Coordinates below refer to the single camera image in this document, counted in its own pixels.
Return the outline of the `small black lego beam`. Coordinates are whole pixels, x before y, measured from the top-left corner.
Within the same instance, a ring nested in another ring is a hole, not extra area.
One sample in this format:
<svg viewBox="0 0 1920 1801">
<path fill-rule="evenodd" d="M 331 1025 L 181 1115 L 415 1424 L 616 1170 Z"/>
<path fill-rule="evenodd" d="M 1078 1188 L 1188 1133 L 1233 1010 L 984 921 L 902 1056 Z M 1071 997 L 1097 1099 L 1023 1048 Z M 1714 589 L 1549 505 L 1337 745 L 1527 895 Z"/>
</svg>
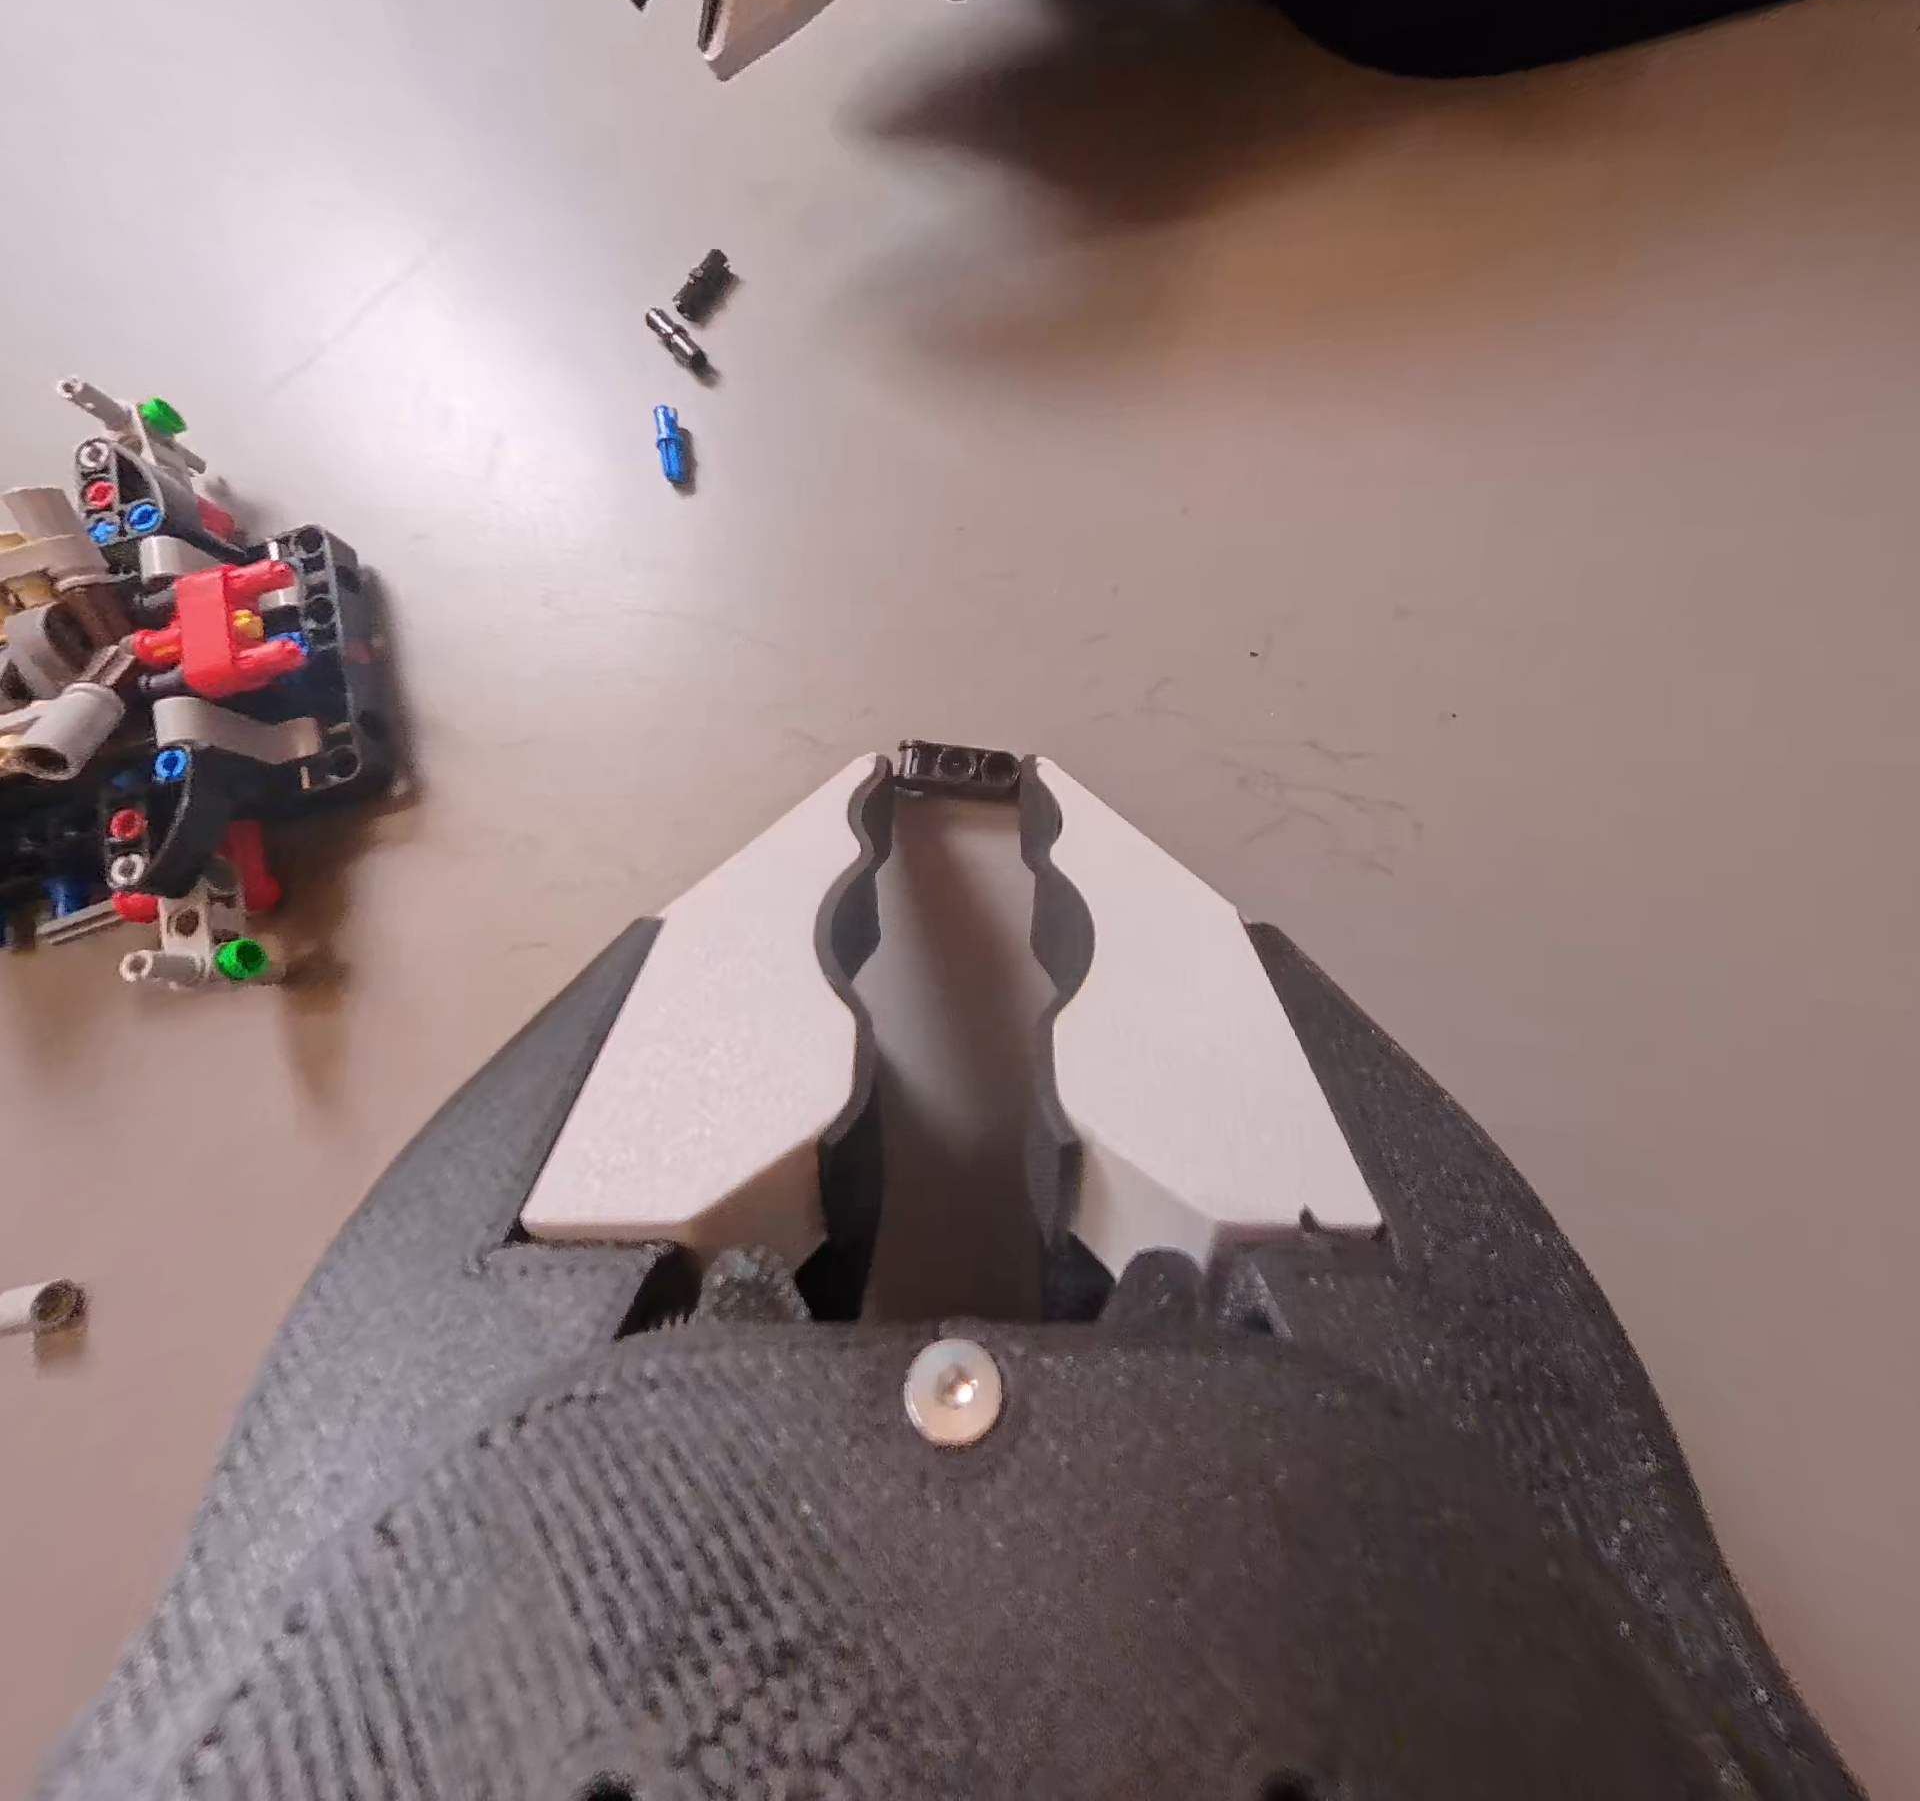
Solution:
<svg viewBox="0 0 1920 1801">
<path fill-rule="evenodd" d="M 1011 750 L 947 740 L 900 740 L 896 777 L 912 796 L 1018 799 L 1023 764 Z"/>
</svg>

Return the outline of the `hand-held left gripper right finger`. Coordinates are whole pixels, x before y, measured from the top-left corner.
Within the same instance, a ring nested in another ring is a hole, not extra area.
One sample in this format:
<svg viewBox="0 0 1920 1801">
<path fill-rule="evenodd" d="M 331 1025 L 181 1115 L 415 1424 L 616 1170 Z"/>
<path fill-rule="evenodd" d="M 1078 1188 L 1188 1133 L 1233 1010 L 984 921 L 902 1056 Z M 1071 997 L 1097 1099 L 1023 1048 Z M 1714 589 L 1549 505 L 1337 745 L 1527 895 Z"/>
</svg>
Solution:
<svg viewBox="0 0 1920 1801">
<path fill-rule="evenodd" d="M 1239 908 L 1047 755 L 1023 760 L 1047 1251 L 1378 1237 L 1381 1209 Z"/>
</svg>

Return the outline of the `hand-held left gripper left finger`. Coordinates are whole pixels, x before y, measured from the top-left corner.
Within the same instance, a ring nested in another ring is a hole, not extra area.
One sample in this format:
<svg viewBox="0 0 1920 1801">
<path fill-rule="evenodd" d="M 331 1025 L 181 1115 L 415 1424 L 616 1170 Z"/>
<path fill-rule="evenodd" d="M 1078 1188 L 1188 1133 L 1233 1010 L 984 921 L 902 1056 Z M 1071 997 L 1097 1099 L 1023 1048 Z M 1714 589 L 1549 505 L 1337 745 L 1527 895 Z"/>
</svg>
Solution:
<svg viewBox="0 0 1920 1801">
<path fill-rule="evenodd" d="M 771 1250 L 864 1293 L 883 1211 L 872 957 L 896 772 L 858 752 L 661 917 L 520 1211 L 542 1242 Z"/>
</svg>

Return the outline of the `multicoloured lego engine assembly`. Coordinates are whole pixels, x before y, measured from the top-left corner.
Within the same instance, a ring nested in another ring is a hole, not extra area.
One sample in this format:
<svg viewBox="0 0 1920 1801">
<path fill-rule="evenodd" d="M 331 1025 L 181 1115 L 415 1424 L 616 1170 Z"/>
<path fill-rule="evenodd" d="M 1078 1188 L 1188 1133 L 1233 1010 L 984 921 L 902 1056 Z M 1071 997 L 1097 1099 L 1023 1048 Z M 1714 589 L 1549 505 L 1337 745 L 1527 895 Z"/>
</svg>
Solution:
<svg viewBox="0 0 1920 1801">
<path fill-rule="evenodd" d="M 270 989 L 267 831 L 402 777 L 376 579 L 252 530 L 170 398 L 60 395 L 65 481 L 2 492 L 2 955 L 133 927 L 133 989 Z"/>
</svg>

